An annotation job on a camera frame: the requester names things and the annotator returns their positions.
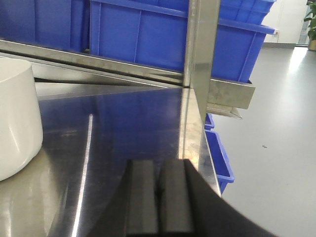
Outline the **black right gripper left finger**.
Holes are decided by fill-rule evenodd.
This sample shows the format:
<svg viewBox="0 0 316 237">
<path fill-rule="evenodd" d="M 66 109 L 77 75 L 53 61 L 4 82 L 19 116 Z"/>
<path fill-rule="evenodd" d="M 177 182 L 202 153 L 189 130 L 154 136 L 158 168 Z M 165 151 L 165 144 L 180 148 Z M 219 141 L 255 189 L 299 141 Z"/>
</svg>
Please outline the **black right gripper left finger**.
<svg viewBox="0 0 316 237">
<path fill-rule="evenodd" d="M 95 225 L 96 237 L 157 237 L 155 176 L 150 160 L 129 160 L 122 180 Z"/>
</svg>

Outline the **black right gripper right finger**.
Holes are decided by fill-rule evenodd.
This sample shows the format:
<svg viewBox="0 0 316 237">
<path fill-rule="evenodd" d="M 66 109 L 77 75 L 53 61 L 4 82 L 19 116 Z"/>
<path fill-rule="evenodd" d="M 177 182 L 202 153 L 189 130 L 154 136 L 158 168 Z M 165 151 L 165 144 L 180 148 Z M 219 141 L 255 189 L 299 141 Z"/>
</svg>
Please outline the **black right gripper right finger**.
<svg viewBox="0 0 316 237">
<path fill-rule="evenodd" d="M 160 171 L 162 237 L 272 237 L 236 211 L 187 159 L 170 159 Z"/>
</svg>

